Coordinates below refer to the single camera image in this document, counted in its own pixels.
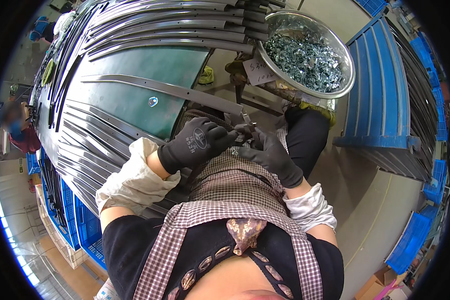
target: cardboard box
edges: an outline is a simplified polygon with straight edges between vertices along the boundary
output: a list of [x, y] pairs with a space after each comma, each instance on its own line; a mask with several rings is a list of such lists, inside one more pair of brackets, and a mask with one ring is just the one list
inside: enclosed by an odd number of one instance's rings
[[355, 294], [356, 300], [373, 300], [387, 285], [398, 277], [397, 273], [389, 266], [375, 272], [370, 279]]

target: red clothing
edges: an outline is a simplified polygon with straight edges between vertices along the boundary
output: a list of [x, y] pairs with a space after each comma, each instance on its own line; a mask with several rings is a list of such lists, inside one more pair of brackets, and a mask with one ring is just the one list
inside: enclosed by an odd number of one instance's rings
[[17, 148], [20, 149], [21, 152], [23, 153], [35, 152], [38, 149], [40, 149], [40, 147], [42, 147], [42, 143], [38, 139], [35, 129], [32, 127], [31, 124], [21, 132], [25, 134], [25, 138], [23, 141], [15, 141], [14, 139], [12, 139], [10, 133], [8, 134], [8, 140], [13, 145], [17, 146]]

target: black work glove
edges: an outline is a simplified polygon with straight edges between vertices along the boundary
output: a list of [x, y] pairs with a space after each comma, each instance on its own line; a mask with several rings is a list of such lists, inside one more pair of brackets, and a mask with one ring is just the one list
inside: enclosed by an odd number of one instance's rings
[[158, 148], [158, 158], [169, 174], [205, 163], [231, 147], [238, 133], [218, 126], [207, 117], [185, 123], [175, 138]]
[[[236, 125], [235, 130], [241, 133], [243, 125]], [[270, 173], [277, 174], [280, 183], [287, 189], [299, 186], [303, 181], [303, 171], [293, 163], [278, 137], [258, 128], [255, 130], [263, 144], [263, 151], [240, 147], [238, 156], [257, 163]]]

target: paper label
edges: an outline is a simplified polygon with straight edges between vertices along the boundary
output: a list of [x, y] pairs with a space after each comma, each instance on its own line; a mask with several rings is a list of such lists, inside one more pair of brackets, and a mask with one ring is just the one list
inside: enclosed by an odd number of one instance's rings
[[243, 66], [252, 86], [280, 79], [260, 57], [244, 61]]

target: green work surface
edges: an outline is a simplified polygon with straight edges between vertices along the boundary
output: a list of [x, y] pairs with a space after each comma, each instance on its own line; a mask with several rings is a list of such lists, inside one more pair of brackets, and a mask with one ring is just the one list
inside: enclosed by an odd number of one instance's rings
[[[201, 47], [150, 46], [88, 61], [84, 57], [66, 99], [87, 103], [161, 139], [169, 139], [185, 100], [118, 82], [82, 83], [85, 75], [124, 74], [182, 87], [193, 87], [210, 50]], [[156, 97], [154, 107], [148, 100]]]

